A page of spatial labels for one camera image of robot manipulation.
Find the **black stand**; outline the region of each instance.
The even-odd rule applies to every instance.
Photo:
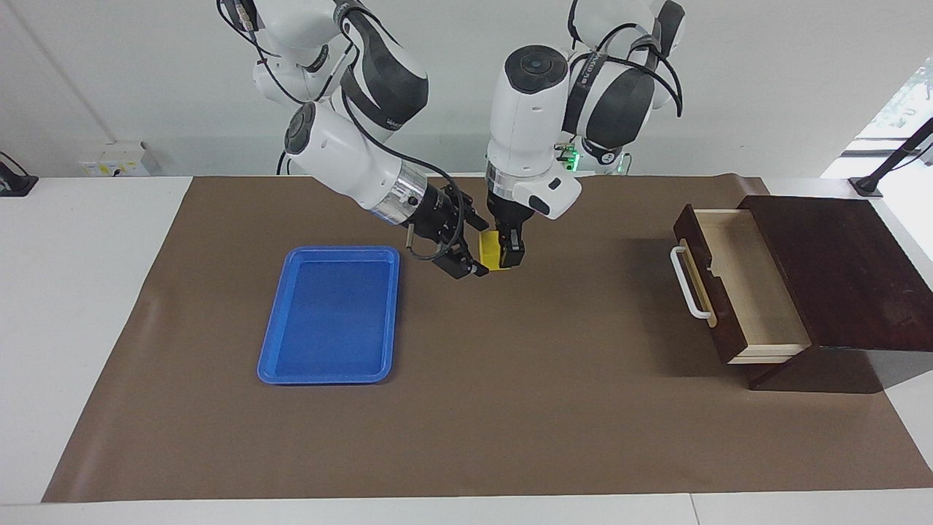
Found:
[[[856,189],[856,193],[863,197],[882,197],[883,195],[878,191],[878,182],[910,155],[912,151],[920,146],[930,135],[933,135],[933,119],[929,119],[924,125],[920,126],[920,129],[911,135],[911,138],[905,140],[894,153],[891,153],[891,156],[885,159],[871,175],[867,177],[852,177],[849,179],[849,183]]]
[[[31,175],[16,175],[6,164],[0,163],[0,197],[25,197],[38,180],[39,177]]]

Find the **white wall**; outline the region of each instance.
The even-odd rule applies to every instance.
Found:
[[[682,3],[684,118],[652,116],[633,173],[818,177],[933,50],[927,0]],[[431,79],[392,144],[451,171],[484,167],[508,53],[569,44],[570,0],[367,4]],[[107,135],[145,140],[169,175],[274,169],[288,112],[254,91],[255,53],[207,0],[0,0],[0,46],[0,148],[39,175],[75,174],[78,143]]]

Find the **white robotic arm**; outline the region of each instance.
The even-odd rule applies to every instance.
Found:
[[[522,225],[535,212],[557,219],[577,200],[578,163],[562,163],[567,155],[612,173],[652,108],[673,98],[680,115],[679,79],[667,57],[681,37],[684,10],[672,0],[655,8],[640,0],[574,0],[568,31],[587,51],[568,63],[558,50],[525,46],[506,59],[486,152],[501,267],[521,263]],[[659,64],[669,68],[676,91],[657,73]],[[559,143],[561,132],[572,135],[569,144]]]
[[[231,18],[239,18],[260,55],[265,53],[258,46],[257,29],[264,29],[280,55],[276,69],[260,62],[254,77],[267,97],[298,107],[285,134],[289,158],[333,191],[407,228],[409,249],[414,235],[434,241],[437,251],[415,254],[419,259],[455,278],[488,273],[464,239],[465,224],[478,230],[489,227],[476,214],[472,199],[449,178],[451,184],[438,190],[418,165],[446,176],[439,168],[383,144],[427,104],[427,74],[379,20],[356,0],[223,1],[232,5]],[[327,64],[339,67],[327,50],[337,34],[349,40],[356,54],[341,75],[340,87],[325,97],[327,80],[318,72],[337,70]],[[287,73],[280,78],[280,72]],[[286,84],[298,88],[290,91]],[[270,95],[270,85],[279,92]]]

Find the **white electrical box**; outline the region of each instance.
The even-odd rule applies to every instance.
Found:
[[[142,142],[115,142],[81,156],[88,177],[149,177],[159,164]]]

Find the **dark brown wooden box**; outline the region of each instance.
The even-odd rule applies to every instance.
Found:
[[[805,329],[802,340],[809,337],[802,351],[780,364],[737,364],[749,388],[871,393],[933,370],[933,292],[869,202],[749,196],[739,209],[754,219]],[[748,322],[747,312],[736,315],[714,274],[717,254],[697,213],[687,206],[674,231],[695,263],[701,303],[714,312],[719,357],[729,362],[749,348],[745,331],[754,328],[744,329],[739,318],[756,323]],[[768,265],[741,271],[753,278]],[[694,287],[697,299],[700,288]],[[745,307],[748,300],[736,304]],[[767,309],[775,299],[762,301]]]

